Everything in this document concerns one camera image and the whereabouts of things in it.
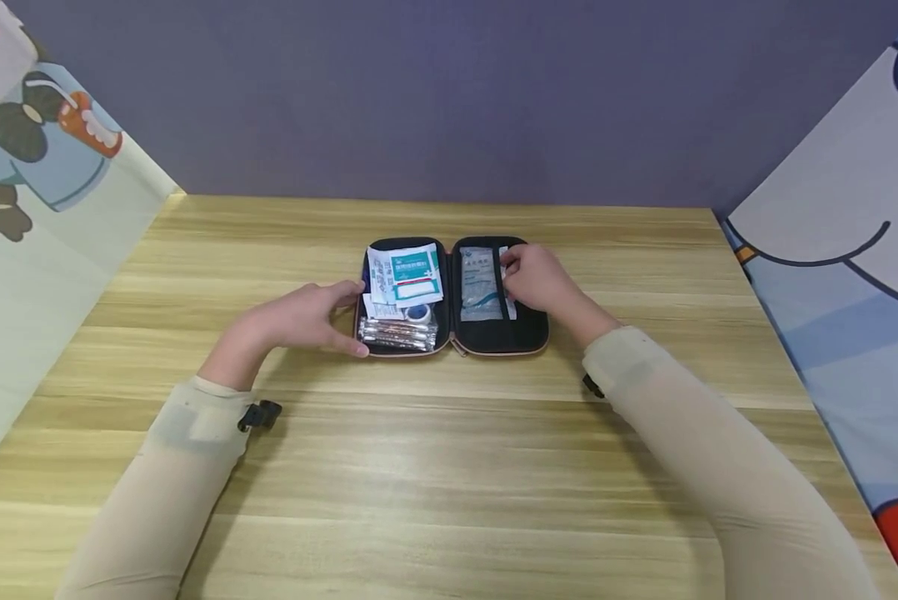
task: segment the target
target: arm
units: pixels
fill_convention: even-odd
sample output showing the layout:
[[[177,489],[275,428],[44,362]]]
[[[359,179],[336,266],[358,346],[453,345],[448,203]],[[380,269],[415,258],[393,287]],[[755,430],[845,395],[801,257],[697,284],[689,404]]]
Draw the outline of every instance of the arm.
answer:
[[[569,329],[612,408],[706,512],[726,565],[727,598],[878,598],[839,518],[758,429],[642,331],[584,295],[544,248],[514,250],[504,257],[508,291]]]
[[[333,329],[337,305],[361,283],[314,284],[243,314],[220,337],[198,375],[175,387],[139,454],[117,482],[72,557],[57,600],[171,600],[192,560],[247,433],[236,426],[252,385],[276,347],[367,348]]]

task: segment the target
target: medical tape roll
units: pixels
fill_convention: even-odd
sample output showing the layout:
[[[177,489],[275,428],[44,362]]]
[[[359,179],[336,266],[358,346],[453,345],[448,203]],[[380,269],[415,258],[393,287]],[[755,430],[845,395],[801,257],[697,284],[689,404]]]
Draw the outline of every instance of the medical tape roll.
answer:
[[[432,320],[432,308],[429,304],[419,304],[406,309],[406,321],[410,323],[429,324]]]

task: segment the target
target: cartoon poster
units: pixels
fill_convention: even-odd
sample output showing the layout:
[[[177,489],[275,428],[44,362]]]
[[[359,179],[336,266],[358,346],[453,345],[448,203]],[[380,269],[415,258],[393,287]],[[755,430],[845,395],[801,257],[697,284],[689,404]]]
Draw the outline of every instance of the cartoon poster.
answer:
[[[174,188],[0,0],[0,442]]]
[[[121,146],[119,126],[0,1],[0,235],[19,242],[32,229],[18,186],[52,210],[74,207]]]
[[[898,38],[725,225],[898,562]]]

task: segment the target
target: purple wall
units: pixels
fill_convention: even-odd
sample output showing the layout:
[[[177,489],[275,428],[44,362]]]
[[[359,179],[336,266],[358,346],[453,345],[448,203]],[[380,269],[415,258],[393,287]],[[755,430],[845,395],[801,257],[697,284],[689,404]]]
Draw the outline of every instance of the purple wall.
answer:
[[[738,203],[898,0],[8,0],[190,192]]]

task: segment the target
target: clear plastic bag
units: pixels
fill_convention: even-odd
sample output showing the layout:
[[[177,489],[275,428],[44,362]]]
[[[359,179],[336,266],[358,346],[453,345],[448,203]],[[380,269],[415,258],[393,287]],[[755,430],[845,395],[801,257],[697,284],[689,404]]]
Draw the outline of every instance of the clear plastic bag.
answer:
[[[499,254],[508,250],[500,247]],[[462,308],[461,320],[491,321],[503,318],[499,306],[499,292],[496,289],[496,274],[493,271],[491,247],[463,247],[462,256]],[[506,310],[511,320],[515,320],[515,303],[506,298]]]
[[[358,337],[364,343],[431,353],[436,349],[438,330],[436,322],[380,321],[361,317]]]

